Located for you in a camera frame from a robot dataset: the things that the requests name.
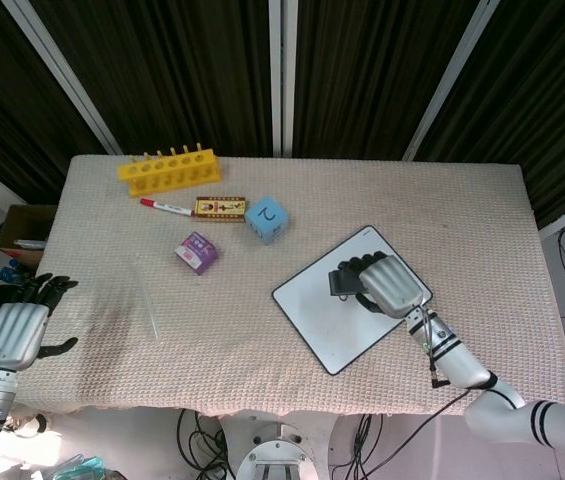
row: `table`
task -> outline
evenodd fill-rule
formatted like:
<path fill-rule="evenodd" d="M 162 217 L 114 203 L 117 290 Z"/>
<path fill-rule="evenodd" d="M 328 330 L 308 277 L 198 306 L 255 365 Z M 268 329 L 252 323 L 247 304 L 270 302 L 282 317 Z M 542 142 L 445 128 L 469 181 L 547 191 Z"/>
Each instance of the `table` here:
<path fill-rule="evenodd" d="M 244 224 L 141 206 L 116 180 L 116 166 L 127 161 L 85 155 L 71 163 L 39 272 L 80 282 L 45 337 L 79 343 L 23 372 L 19 402 L 52 412 L 88 405 L 207 415 L 435 411 L 458 391 L 431 389 L 427 358 L 404 326 L 332 377 L 271 299 L 277 285 L 371 224 L 485 366 L 527 400 L 565 403 L 565 339 L 518 166 L 221 158 L 222 183 L 152 196 L 188 206 L 198 195 L 252 202 L 271 195 L 291 225 L 264 246 Z M 173 253 L 194 230 L 220 251 L 200 277 Z M 447 413 L 461 413 L 474 395 Z"/>

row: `robotic hand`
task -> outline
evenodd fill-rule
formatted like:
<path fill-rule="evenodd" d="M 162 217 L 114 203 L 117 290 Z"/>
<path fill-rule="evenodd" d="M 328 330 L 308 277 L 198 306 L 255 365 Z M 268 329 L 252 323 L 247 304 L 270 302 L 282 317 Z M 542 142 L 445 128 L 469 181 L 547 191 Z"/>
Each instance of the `robotic hand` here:
<path fill-rule="evenodd" d="M 376 252 L 338 268 L 359 278 L 364 290 L 356 299 L 362 306 L 405 319 L 409 335 L 429 356 L 434 388 L 450 383 L 483 391 L 464 413 L 471 431 L 492 442 L 539 443 L 565 451 L 565 405 L 546 400 L 526 403 L 484 368 L 440 317 L 424 307 L 420 287 L 396 257 Z M 437 369 L 448 381 L 438 380 Z"/>
<path fill-rule="evenodd" d="M 43 347 L 47 319 L 62 296 L 78 282 L 47 273 L 20 287 L 0 308 L 0 431 L 15 398 L 17 372 L 36 359 L 68 352 L 77 343 L 73 337 L 62 345 Z"/>

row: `small box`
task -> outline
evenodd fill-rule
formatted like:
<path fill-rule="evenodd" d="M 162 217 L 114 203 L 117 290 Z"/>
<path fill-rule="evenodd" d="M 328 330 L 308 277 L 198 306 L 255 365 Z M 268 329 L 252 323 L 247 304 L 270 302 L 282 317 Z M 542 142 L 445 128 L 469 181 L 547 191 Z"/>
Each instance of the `small box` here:
<path fill-rule="evenodd" d="M 244 222 L 246 197 L 198 197 L 193 216 L 212 222 Z"/>
<path fill-rule="evenodd" d="M 218 258 L 218 252 L 213 244 L 198 232 L 193 232 L 189 235 L 175 249 L 175 254 L 198 275 L 202 275 Z"/>
<path fill-rule="evenodd" d="M 56 205 L 11 205 L 0 231 L 0 250 L 17 258 L 33 270 L 38 268 L 44 250 L 27 250 L 16 245 L 16 240 L 44 241 L 51 233 Z"/>
<path fill-rule="evenodd" d="M 246 212 L 246 223 L 268 245 L 289 226 L 289 214 L 271 197 L 264 197 Z"/>

